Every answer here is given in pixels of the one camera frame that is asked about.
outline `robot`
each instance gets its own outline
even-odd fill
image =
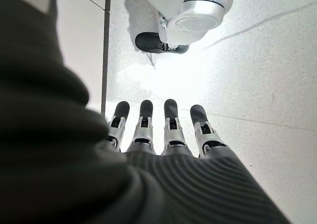
[[[149,53],[185,53],[189,45],[218,27],[233,0],[148,0],[157,10],[158,33],[143,32],[137,48]]]
[[[120,102],[109,122],[109,133],[107,140],[112,149],[120,152],[120,145],[124,134],[125,123],[128,118],[130,106],[127,102]],[[140,117],[135,128],[134,136],[127,152],[143,151],[155,155],[153,147],[153,125],[152,125],[153,104],[144,100],[140,106]],[[183,154],[193,156],[189,150],[183,129],[178,118],[177,103],[173,99],[166,100],[164,104],[165,127],[164,127],[164,151],[161,155]],[[226,147],[219,138],[216,131],[208,122],[206,112],[200,105],[194,105],[190,111],[195,137],[199,149],[200,158],[213,158],[215,155],[210,152],[212,148]]]

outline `robot finger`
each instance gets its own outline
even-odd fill
[[[116,151],[120,151],[123,138],[125,123],[128,119],[130,105],[126,101],[118,103],[114,115],[109,122],[109,133],[107,140],[112,144]]]
[[[164,104],[165,128],[164,128],[164,151],[162,155],[184,154],[192,156],[189,150],[183,129],[178,119],[177,103],[168,99]]]
[[[139,121],[135,127],[134,136],[127,152],[144,151],[155,154],[153,147],[152,114],[152,102],[144,100],[140,106]]]
[[[206,112],[200,105],[193,105],[190,109],[190,115],[195,129],[195,137],[199,149],[200,158],[214,157],[211,150],[214,148],[226,147],[220,139],[217,132],[208,122]]]

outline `caster wheel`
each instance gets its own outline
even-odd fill
[[[160,54],[160,53],[176,53],[184,54],[188,51],[189,45],[179,45],[175,49],[168,47],[168,44],[163,43],[159,39],[159,34],[156,32],[143,32],[135,38],[135,45],[143,52]]]

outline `white tile floor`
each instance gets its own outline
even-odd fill
[[[235,0],[218,28],[184,55],[137,51],[157,31],[146,0],[111,0],[106,114],[130,103],[122,149],[142,100],[154,104],[155,150],[163,149],[163,103],[173,98],[185,138],[205,107],[219,135],[294,223],[317,220],[317,0]]]

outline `white robot body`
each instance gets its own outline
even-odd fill
[[[148,0],[158,10],[158,33],[170,48],[200,40],[219,26],[233,0]]]

